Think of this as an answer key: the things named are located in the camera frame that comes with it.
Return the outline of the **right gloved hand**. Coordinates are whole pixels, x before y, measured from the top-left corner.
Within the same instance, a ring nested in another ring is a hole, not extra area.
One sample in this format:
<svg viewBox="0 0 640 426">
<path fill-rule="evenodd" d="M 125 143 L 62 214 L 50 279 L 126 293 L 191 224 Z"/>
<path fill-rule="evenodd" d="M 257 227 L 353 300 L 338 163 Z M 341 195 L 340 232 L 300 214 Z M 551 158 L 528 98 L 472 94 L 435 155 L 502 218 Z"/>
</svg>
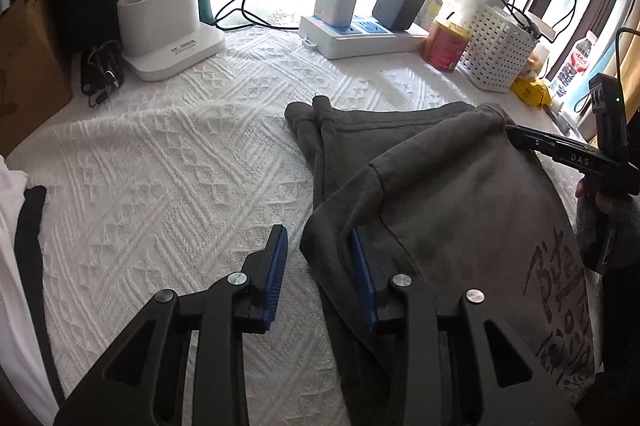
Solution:
<svg viewBox="0 0 640 426">
<path fill-rule="evenodd" d="M 575 191 L 576 239 L 585 266 L 605 275 L 639 267 L 639 197 L 604 195 L 584 177 Z"/>
</svg>

